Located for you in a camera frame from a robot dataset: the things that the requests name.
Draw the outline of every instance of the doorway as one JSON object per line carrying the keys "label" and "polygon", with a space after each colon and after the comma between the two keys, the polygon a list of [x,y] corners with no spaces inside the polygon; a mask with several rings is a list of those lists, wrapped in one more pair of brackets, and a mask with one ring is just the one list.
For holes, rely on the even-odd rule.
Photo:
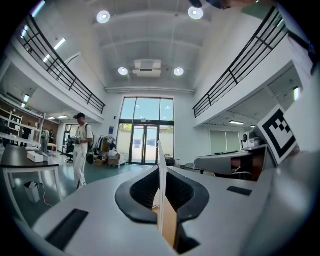
{"label": "doorway", "polygon": [[130,164],[147,166],[158,164],[159,129],[159,125],[133,125],[129,153]]}

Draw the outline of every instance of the ceiling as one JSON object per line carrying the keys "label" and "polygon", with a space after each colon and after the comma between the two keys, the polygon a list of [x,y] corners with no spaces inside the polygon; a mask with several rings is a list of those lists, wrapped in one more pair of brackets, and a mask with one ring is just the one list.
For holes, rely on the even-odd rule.
{"label": "ceiling", "polygon": [[[161,79],[173,82],[173,86],[180,83],[186,89],[191,88],[199,52],[211,24],[212,6],[204,4],[203,18],[194,20],[188,15],[191,7],[188,0],[82,2],[85,2],[85,13],[91,22],[90,29],[94,30],[99,43],[105,74],[108,74],[108,87],[133,86],[140,81],[151,84]],[[67,29],[66,23],[69,21],[63,19],[57,6],[55,0],[46,1],[36,22],[52,46],[62,38],[66,39],[57,52],[67,60],[81,50],[74,34]],[[111,15],[108,23],[97,22],[97,14],[102,10],[107,10]],[[135,69],[134,60],[141,59],[161,60],[160,78],[139,78],[132,74],[130,71]],[[127,68],[129,75],[120,75],[120,67]],[[177,67],[184,69],[182,76],[174,75],[173,71]]]}
{"label": "ceiling", "polygon": [[[276,105],[280,104],[284,110],[294,103],[294,88],[303,88],[296,68],[292,65],[287,71],[278,76],[270,84],[264,86],[248,99],[210,120],[206,125],[241,127],[248,129],[261,121]],[[231,124],[238,121],[244,125]]]}
{"label": "ceiling", "polygon": [[24,102],[25,95],[28,94],[30,99],[26,107],[40,113],[46,113],[47,117],[67,116],[72,119],[78,113],[39,87],[13,64],[6,71],[0,83],[0,90],[21,104]]}

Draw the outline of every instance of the white table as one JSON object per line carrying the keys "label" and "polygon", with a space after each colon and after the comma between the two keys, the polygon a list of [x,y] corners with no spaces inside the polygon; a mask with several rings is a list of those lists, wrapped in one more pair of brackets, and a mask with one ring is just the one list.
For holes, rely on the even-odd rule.
{"label": "white table", "polygon": [[59,173],[58,168],[59,164],[46,161],[46,162],[39,162],[35,163],[28,159],[27,151],[24,147],[8,145],[3,153],[2,160],[1,160],[1,168],[4,172],[4,180],[6,187],[8,189],[8,193],[10,199],[13,203],[13,206],[19,215],[20,219],[25,222],[25,218],[21,213],[17,201],[15,199],[14,193],[12,188],[15,188],[15,183],[13,179],[13,173],[31,173],[31,172],[38,172],[40,183],[42,183],[41,173],[42,171],[54,171],[54,178],[55,184],[58,192],[58,196],[60,201],[63,200],[63,196],[60,190],[60,180],[59,180]]}

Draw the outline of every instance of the black metal railing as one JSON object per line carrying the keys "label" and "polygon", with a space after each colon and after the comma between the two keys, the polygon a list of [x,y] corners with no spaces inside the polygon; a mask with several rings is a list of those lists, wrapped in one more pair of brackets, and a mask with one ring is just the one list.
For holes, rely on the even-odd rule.
{"label": "black metal railing", "polygon": [[70,70],[48,42],[31,15],[26,17],[16,33],[22,46],[40,66],[61,85],[69,91],[76,93],[87,105],[93,106],[102,114],[105,104]]}
{"label": "black metal railing", "polygon": [[219,80],[193,107],[197,118],[249,75],[286,36],[281,15],[272,7],[249,42]]}

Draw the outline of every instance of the window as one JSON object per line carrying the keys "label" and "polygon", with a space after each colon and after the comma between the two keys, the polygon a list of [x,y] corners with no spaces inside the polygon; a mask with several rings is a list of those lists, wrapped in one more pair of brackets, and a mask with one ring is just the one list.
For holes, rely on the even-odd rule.
{"label": "window", "polygon": [[173,99],[165,99],[165,98],[161,99],[160,120],[161,121],[174,120],[174,100]]}
{"label": "window", "polygon": [[136,98],[125,98],[123,101],[121,119],[133,119]]}
{"label": "window", "polygon": [[159,139],[166,159],[174,158],[174,127],[160,125]]}
{"label": "window", "polygon": [[241,149],[239,135],[232,131],[210,131],[211,153],[233,152]]}
{"label": "window", "polygon": [[137,98],[135,105],[135,120],[159,120],[160,99],[159,98]]}
{"label": "window", "polygon": [[131,139],[132,124],[119,124],[118,137],[116,147],[118,152],[126,154],[124,159],[129,160],[130,139]]}
{"label": "window", "polygon": [[237,151],[240,150],[240,140],[239,134],[237,132],[227,131],[226,135],[226,146],[227,152]]}

